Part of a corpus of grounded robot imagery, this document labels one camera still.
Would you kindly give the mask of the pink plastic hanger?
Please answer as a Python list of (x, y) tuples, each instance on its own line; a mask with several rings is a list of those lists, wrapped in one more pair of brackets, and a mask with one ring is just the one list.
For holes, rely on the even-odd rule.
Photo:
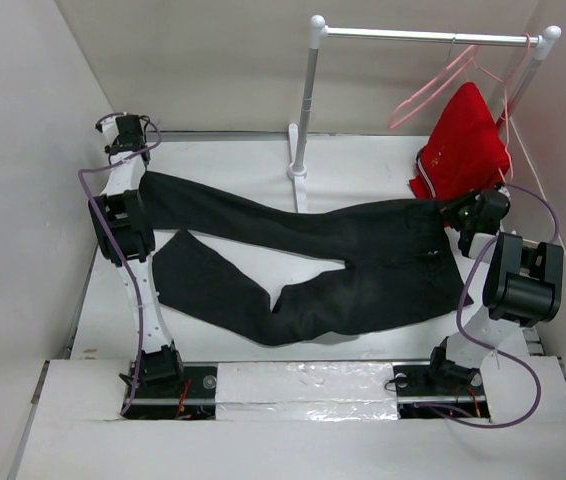
[(406, 123), (417, 113), (432, 103), (447, 87), (449, 87), (472, 61), (476, 58), (479, 47), (470, 45), (454, 60), (450, 60), (443, 69), (423, 87), (401, 102), (390, 114), (387, 129), (393, 130)]

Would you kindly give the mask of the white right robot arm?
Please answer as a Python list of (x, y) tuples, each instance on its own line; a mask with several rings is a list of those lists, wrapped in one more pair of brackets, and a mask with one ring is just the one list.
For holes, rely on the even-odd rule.
[[(559, 223), (554, 210), (539, 195), (532, 196), (547, 207), (554, 231), (548, 242), (532, 242), (500, 230), (510, 210), (505, 194), (512, 185), (472, 191), (443, 204), (444, 220), (460, 233), (463, 256), (474, 258), (457, 307), (457, 332), (435, 347), (425, 381), (436, 393), (446, 394), (467, 386), (480, 374), (484, 359), (496, 353), (513, 333), (553, 320), (562, 300), (564, 250), (557, 244)], [(482, 289), (482, 305), (468, 322), (462, 310), (478, 265), (489, 269)]]

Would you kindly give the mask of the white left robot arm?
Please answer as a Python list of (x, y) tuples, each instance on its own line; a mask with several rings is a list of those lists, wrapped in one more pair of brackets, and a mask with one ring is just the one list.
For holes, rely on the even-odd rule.
[(137, 352), (131, 372), (121, 376), (129, 387), (130, 401), (176, 397), (186, 385), (183, 362), (154, 286), (156, 242), (140, 194), (150, 152), (160, 144), (147, 142), (147, 130), (155, 127), (146, 115), (103, 116), (95, 129), (106, 139), (108, 165), (79, 172), (99, 250), (119, 273), (132, 310)]

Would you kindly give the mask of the pink hanger holding shorts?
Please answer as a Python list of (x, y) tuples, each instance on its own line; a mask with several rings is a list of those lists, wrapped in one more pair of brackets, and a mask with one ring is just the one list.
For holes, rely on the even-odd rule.
[(501, 77), (493, 74), (478, 63), (477, 58), (480, 47), (478, 45), (472, 46), (470, 64), (475, 70), (482, 72), (500, 85), (500, 96), (494, 96), (494, 98), (500, 101), (499, 116), (495, 124), (498, 132), (504, 131), (504, 149), (508, 160), (507, 170), (499, 172), (503, 182), (511, 181), (514, 178), (513, 160), (509, 152), (510, 116), (519, 97), (527, 88), (529, 80), (534, 77), (540, 65), (540, 60), (537, 58), (538, 53), (543, 54), (545, 52), (545, 42), (541, 36), (532, 37), (524, 33), (522, 39), (523, 42), (517, 44), (516, 48), (523, 48), (524, 53), (514, 55), (511, 65)]

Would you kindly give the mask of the red shorts with stripes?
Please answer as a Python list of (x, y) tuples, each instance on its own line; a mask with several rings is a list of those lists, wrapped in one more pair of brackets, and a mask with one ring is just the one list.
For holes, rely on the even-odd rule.
[(419, 199), (449, 201), (495, 186), (509, 169), (510, 157), (491, 112), (478, 87), (466, 82), (417, 154), (409, 187)]

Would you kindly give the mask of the white clothes rack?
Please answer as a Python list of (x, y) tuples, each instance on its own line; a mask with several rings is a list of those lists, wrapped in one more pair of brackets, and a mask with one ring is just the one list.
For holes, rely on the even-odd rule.
[(507, 131), (510, 117), (522, 99), (529, 84), (534, 79), (542, 63), (547, 59), (554, 45), (562, 36), (562, 29), (557, 25), (546, 27), (536, 36), (472, 34), (414, 30), (370, 29), (356, 27), (334, 27), (326, 23), (321, 15), (315, 15), (310, 20), (309, 49), (305, 71), (300, 118), (298, 123), (288, 126), (288, 144), (290, 163), (287, 176), (292, 183), (293, 198), (296, 211), (308, 211), (307, 198), (307, 167), (305, 165), (305, 150), (311, 118), (312, 100), (316, 79), (319, 51), (323, 40), (338, 39), (370, 39), (402, 42), (442, 43), (451, 46), (465, 45), (467, 49), (456, 59), (448, 63), (443, 71), (434, 77), (442, 79), (442, 87), (446, 87), (476, 58), (480, 46), (524, 48), (529, 60), (524, 73), (512, 93), (503, 94), (503, 110), (497, 117), (496, 128)]

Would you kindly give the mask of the silver front rail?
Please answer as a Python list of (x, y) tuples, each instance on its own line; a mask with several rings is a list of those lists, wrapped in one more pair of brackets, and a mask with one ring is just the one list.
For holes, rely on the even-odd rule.
[(179, 386), (151, 380), (136, 394), (136, 405), (261, 406), (289, 404), (374, 404), (485, 400), (480, 384), (438, 386), (425, 361), (327, 361), (187, 363)]

